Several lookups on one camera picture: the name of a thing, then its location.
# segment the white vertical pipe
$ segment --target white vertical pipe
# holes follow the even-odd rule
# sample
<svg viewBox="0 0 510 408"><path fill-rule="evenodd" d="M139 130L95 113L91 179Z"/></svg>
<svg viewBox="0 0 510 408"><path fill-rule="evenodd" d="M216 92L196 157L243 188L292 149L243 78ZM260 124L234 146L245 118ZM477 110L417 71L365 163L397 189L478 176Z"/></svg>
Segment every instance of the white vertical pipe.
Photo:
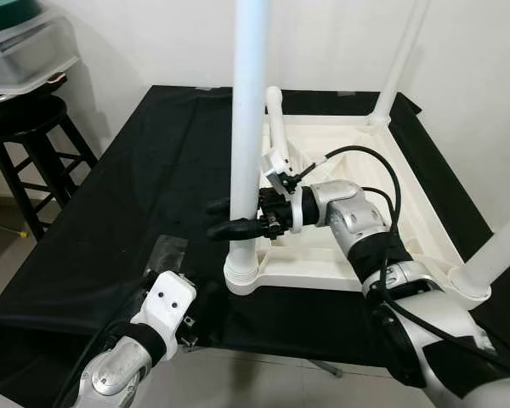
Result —
<svg viewBox="0 0 510 408"><path fill-rule="evenodd" d="M230 218L255 218L263 149L264 77L269 0L237 0L232 107ZM258 274L255 240L232 241L224 265L229 289L252 291Z"/></svg>
<svg viewBox="0 0 510 408"><path fill-rule="evenodd" d="M388 73L385 87L377 99L374 111L370 115L370 122L372 123L390 122L389 112L391 112L391 107L393 106L394 98L397 94L399 79L402 75L402 71L405 69L411 51L416 45L417 36L422 28L429 2L430 0L416 0L414 3L399 47L395 53L391 70Z"/></svg>
<svg viewBox="0 0 510 408"><path fill-rule="evenodd" d="M281 109L282 101L281 89L278 87L268 87L266 89L266 110L269 113L270 122L270 145L280 152L280 156L284 160L289 161L289 149L283 125L283 110Z"/></svg>
<svg viewBox="0 0 510 408"><path fill-rule="evenodd" d="M487 297L490 285L510 266L510 221L472 258L450 274L453 285L471 298Z"/></svg>

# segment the wooden stool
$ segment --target wooden stool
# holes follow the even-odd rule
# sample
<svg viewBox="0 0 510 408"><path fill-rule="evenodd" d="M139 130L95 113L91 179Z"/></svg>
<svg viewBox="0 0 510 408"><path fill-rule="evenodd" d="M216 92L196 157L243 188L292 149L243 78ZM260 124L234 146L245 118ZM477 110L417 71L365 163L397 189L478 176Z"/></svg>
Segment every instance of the wooden stool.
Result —
<svg viewBox="0 0 510 408"><path fill-rule="evenodd" d="M79 152L78 155L57 152L47 133L60 126ZM23 145L28 157L16 166L6 151L5 143ZM71 161L67 166L61 159ZM82 135L67 115L66 103L56 96L11 99L0 104L0 169L8 182L26 222L37 240L42 238L49 223L40 221L37 214L53 198L64 207L77 186L70 173L81 162L93 168L97 159ZM34 163L46 185L21 181L19 173ZM35 207L26 190L46 191L49 194Z"/></svg>

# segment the plastic container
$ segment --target plastic container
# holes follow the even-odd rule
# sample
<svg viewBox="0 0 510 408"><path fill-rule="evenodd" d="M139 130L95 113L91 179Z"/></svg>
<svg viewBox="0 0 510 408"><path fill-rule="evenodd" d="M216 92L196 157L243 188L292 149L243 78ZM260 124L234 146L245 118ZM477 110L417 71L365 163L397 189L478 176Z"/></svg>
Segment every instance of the plastic container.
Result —
<svg viewBox="0 0 510 408"><path fill-rule="evenodd" d="M0 31L0 94L25 94L77 61L65 20L52 12Z"/></svg>
<svg viewBox="0 0 510 408"><path fill-rule="evenodd" d="M41 12L36 0L0 0L0 31L33 19Z"/></svg>

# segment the black cable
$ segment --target black cable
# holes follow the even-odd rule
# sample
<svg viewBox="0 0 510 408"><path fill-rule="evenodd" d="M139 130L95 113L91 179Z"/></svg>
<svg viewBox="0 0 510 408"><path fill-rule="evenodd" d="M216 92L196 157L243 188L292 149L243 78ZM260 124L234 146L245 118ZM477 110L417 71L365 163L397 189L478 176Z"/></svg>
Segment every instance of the black cable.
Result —
<svg viewBox="0 0 510 408"><path fill-rule="evenodd" d="M382 155L380 155L378 152L374 151L373 149L370 149L365 146L358 146L358 145L344 146L344 147L333 150L332 152L326 154L325 158L328 160L331 157L334 157L334 156L339 155L340 153L343 153L346 151L365 152L365 153L377 158L387 169L389 176L393 180L394 193L395 193L395 205L394 205L394 211L393 211L393 214L391 217L392 222L391 222L391 228L389 229L389 232L391 234L398 234L399 231L397 228L397 224L399 222L399 216L400 216L401 195L400 195L399 179L397 178L397 175L394 172L393 168L391 167L389 162L385 159L385 157L383 157ZM298 176L300 176L300 179L302 179L304 176L306 176L306 174L313 171L316 167L317 167L317 165L315 163L313 163L311 166L309 166L304 171L302 171ZM385 302L387 302L387 304L389 305L389 307L391 309L393 309L395 312L399 313L400 315L403 315L406 319L408 319L411 322L415 323L416 325L420 326L422 329L426 330L427 332L434 334L436 337L439 337L442 340L445 340L445 341L457 346L460 349L463 349L465 351L468 351L469 353L477 355L479 358L486 360L496 366L500 366L501 368L510 372L510 364L502 361L502 359L499 359L498 357L494 356L493 354L491 354L481 348L477 348L476 346L473 346L471 343L467 343L467 342L461 340L460 338L452 336L450 333L448 333L446 331L440 330L438 327L431 325L427 321L416 316L415 314L404 309L402 306L400 306L398 303L396 303L394 301L394 299L391 298L391 295L388 292L387 279L386 279L387 267L388 267L388 248L385 250L385 256L383 257L382 267L380 269L379 289L382 294L383 300L385 300Z"/></svg>
<svg viewBox="0 0 510 408"><path fill-rule="evenodd" d="M388 209L389 209L389 217L393 217L394 208L393 208L393 202L391 201L391 197L389 197L389 194L385 191L381 191L380 189L376 189L374 187L361 187L364 191L370 191L371 193L376 193L382 196L385 201L388 203Z"/></svg>
<svg viewBox="0 0 510 408"><path fill-rule="evenodd" d="M77 379L77 376L79 375L79 370L82 368L83 365L86 365L88 361L86 361L87 355L91 351L91 348L96 344L97 340L100 338L100 336L111 330L114 326L116 326L119 323L122 323L122 320L116 320L113 321L113 319L122 311L122 309L125 307L125 305L131 300L131 298L142 289L142 287L145 285L145 282L147 281L146 278L140 280L139 282L136 282L133 284L133 288L128 291L127 296L123 298L123 300L119 303L119 305L111 311L106 316L106 319L104 320L104 324L91 336L90 340L88 341L87 345L83 349L82 353L76 360L76 363L74 366L70 369L70 372L68 374L68 377L65 379L65 381L62 383L62 387L59 390L59 393L57 394L57 397L54 400L54 403L52 405L52 408L60 408L62 403L64 402L64 398L66 397L72 382Z"/></svg>

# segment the table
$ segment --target table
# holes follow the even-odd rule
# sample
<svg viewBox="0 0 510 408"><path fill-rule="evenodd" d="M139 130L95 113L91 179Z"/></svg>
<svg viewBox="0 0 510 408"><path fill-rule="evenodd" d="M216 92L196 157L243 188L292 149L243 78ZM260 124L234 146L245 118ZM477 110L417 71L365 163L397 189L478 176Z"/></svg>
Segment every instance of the table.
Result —
<svg viewBox="0 0 510 408"><path fill-rule="evenodd" d="M285 114L365 115L377 93L284 91ZM216 282L201 346L382 366L359 293L224 288L227 243L205 237L208 201L229 194L230 88L152 87L0 297L0 394L50 406L84 345L141 276L160 234L188 240L182 272ZM391 132L463 258L491 232L399 94ZM130 310L139 306L135 299ZM510 355L510 270L474 312Z"/></svg>

